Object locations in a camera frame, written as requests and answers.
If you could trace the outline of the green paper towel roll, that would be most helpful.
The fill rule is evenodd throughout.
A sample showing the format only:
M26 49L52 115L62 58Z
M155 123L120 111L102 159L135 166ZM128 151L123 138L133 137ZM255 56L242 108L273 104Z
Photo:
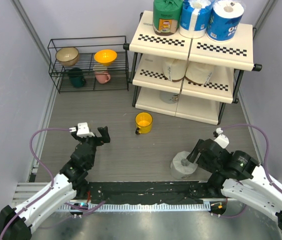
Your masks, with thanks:
M154 32L170 36L177 32L183 7L182 0L154 0L152 25Z

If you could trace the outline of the grey roll front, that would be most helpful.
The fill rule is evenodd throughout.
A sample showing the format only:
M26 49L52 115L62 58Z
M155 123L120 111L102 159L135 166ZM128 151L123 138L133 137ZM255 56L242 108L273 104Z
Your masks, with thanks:
M170 174L177 180L183 180L190 177L198 168L196 163L189 162L188 151L178 152L170 163Z

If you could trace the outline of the blue striped plastic-wrapped roll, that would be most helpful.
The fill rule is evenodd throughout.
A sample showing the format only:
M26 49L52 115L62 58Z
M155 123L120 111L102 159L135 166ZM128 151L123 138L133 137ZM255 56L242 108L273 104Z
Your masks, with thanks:
M179 23L179 33L189 39L205 35L214 0L184 0Z

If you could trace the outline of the cream roll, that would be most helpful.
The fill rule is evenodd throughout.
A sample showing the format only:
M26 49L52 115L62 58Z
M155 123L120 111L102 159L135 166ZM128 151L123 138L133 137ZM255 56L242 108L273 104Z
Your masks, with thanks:
M174 58L164 58L162 60L162 71L164 77L170 82L181 81L188 67L188 62L186 60L174 59Z
M190 61L186 69L185 78L190 82L204 85L210 81L214 69L214 65Z

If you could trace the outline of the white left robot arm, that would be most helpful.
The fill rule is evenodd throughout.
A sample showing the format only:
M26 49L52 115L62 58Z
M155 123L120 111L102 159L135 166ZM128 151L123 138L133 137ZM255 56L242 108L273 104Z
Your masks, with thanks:
M69 161L32 197L16 207L7 205L0 211L1 240L31 239L38 227L60 206L87 195L86 176L94 166L97 147L111 141L107 126L97 130L100 136L96 136L86 122L65 129L79 142Z

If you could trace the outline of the cream roll front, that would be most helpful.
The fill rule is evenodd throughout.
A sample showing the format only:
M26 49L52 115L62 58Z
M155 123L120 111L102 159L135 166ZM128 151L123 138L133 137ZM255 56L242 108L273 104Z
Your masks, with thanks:
M214 65L190 61L186 69L185 78L190 82L204 85L210 81L214 69Z

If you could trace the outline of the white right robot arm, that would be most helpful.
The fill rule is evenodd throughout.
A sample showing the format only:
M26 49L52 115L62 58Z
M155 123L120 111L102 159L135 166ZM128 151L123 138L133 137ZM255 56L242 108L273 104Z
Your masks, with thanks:
M200 139L186 159L211 173L207 193L223 195L248 205L268 216L282 230L282 184L269 180L266 171L247 153L228 152L229 139Z

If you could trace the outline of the white roll blue base wrap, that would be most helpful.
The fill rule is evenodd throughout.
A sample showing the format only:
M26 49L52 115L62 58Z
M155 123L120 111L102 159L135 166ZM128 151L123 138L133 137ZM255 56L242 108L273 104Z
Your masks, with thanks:
M232 39L245 12L245 5L240 0L217 0L212 7L207 36L217 42Z

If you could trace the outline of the grey roll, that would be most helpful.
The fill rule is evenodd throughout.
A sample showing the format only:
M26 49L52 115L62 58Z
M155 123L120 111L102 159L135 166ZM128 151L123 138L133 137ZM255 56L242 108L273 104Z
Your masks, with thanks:
M170 174L177 180L183 180L190 177L198 168L196 163L189 162L188 151L178 152L170 163Z
M159 98L166 104L176 104L179 100L179 94L167 91L160 91Z

